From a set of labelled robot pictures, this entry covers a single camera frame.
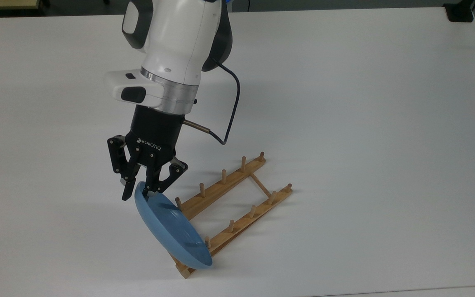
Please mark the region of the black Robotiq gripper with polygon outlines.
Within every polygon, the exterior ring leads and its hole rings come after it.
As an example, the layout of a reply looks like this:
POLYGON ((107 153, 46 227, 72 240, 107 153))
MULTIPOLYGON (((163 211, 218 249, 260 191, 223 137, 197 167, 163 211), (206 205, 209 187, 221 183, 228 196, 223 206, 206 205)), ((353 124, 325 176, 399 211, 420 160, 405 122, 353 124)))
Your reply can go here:
POLYGON ((188 170, 188 165, 177 158, 175 146, 185 120, 185 115, 162 113, 149 107, 137 105, 130 126, 124 137, 115 135, 107 140, 108 151, 114 173, 121 175, 124 192, 121 199, 132 197, 136 175, 140 165, 146 168, 146 180, 143 196, 151 197, 164 193, 177 179, 188 170), (130 152, 127 160, 125 147, 130 152), (150 155, 155 157, 150 167, 150 155), (170 162, 169 175, 160 180, 162 166, 170 162))

